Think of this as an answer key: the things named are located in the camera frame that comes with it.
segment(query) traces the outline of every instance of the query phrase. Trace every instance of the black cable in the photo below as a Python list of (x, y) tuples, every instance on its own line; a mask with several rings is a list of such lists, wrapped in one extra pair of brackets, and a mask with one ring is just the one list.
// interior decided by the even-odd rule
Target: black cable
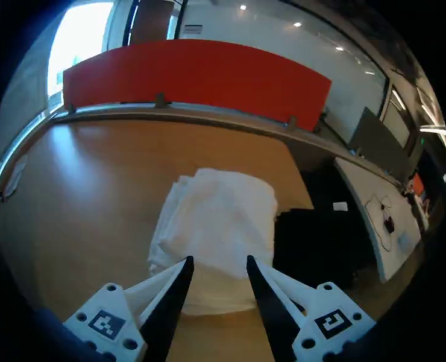
[(384, 210), (387, 211), (387, 213), (389, 214), (389, 217), (390, 217), (391, 214), (390, 214), (390, 212), (388, 211), (388, 209), (390, 209), (390, 208), (392, 207), (392, 203), (391, 203), (390, 206), (388, 206), (388, 205), (382, 203), (382, 201), (384, 200), (384, 198), (387, 198), (389, 201), (391, 201), (390, 198), (389, 198), (389, 196), (385, 195), (383, 198), (381, 198), (381, 199), (379, 200), (376, 194), (372, 194), (371, 198), (365, 203), (365, 210), (366, 210), (366, 212), (367, 212), (367, 215), (369, 215), (369, 219), (370, 219), (370, 222), (372, 223), (372, 227), (374, 228), (374, 231), (375, 231), (375, 233), (377, 234), (377, 236), (378, 236), (378, 238), (379, 238), (379, 240), (380, 240), (380, 245), (382, 246), (382, 248), (383, 248), (386, 252), (390, 253), (390, 252), (392, 251), (392, 235), (389, 234), (390, 239), (391, 239), (391, 247), (390, 247), (389, 249), (387, 249), (387, 248), (385, 247), (385, 245), (384, 245), (384, 242), (383, 242), (383, 240), (382, 240), (382, 237), (381, 237), (380, 234), (377, 232), (377, 229), (375, 228), (374, 220), (372, 220), (372, 216), (370, 216), (369, 210), (367, 209), (367, 205), (369, 205), (369, 204), (372, 202), (372, 199), (373, 199), (373, 198), (375, 198), (375, 199), (377, 200), (377, 202), (379, 203), (379, 205), (380, 205), (380, 210), (382, 211), (382, 216), (383, 216), (383, 218), (384, 218), (384, 221), (385, 221), (385, 219), (386, 219)]

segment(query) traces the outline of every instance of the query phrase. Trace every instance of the orange divider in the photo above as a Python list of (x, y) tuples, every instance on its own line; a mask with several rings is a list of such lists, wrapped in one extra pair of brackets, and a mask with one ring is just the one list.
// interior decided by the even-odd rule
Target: orange divider
[(104, 52), (64, 71), (64, 103), (205, 104), (313, 130), (331, 81), (276, 54), (212, 40), (166, 40)]

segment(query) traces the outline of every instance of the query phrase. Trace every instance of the window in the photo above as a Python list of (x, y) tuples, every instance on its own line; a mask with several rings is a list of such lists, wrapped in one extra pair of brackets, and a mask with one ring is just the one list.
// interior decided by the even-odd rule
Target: window
[(63, 71), (102, 52), (112, 2), (94, 2), (70, 8), (57, 29), (49, 57), (49, 109), (62, 104)]

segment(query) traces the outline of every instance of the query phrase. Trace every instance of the folded towel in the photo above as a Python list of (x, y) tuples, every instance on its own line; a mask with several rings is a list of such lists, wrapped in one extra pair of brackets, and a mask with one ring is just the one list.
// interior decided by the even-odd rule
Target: folded towel
[(247, 255), (272, 264), (277, 201), (266, 182), (200, 169), (173, 184), (151, 241), (152, 275), (187, 255), (195, 261), (183, 312), (222, 314), (254, 308)]

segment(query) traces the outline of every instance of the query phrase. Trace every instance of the black object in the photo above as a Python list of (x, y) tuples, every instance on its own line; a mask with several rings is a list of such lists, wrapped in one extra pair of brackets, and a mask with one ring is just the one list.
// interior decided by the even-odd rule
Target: black object
[(193, 256), (188, 256), (180, 274), (139, 329), (148, 344), (145, 362), (166, 361), (194, 268)]
[(275, 362), (295, 361), (292, 343), (300, 328), (268, 285), (251, 255), (247, 257), (247, 272)]
[(353, 217), (345, 211), (292, 209), (275, 223), (273, 267), (311, 287), (331, 281), (340, 289), (352, 287), (360, 265)]
[(385, 226), (385, 228), (387, 229), (387, 232), (388, 232), (389, 234), (391, 234), (391, 233), (394, 232), (394, 230), (395, 230), (395, 227), (394, 227), (394, 221), (393, 221), (393, 219), (392, 219), (391, 216), (389, 216), (388, 219), (385, 219), (385, 220), (384, 220), (384, 226)]

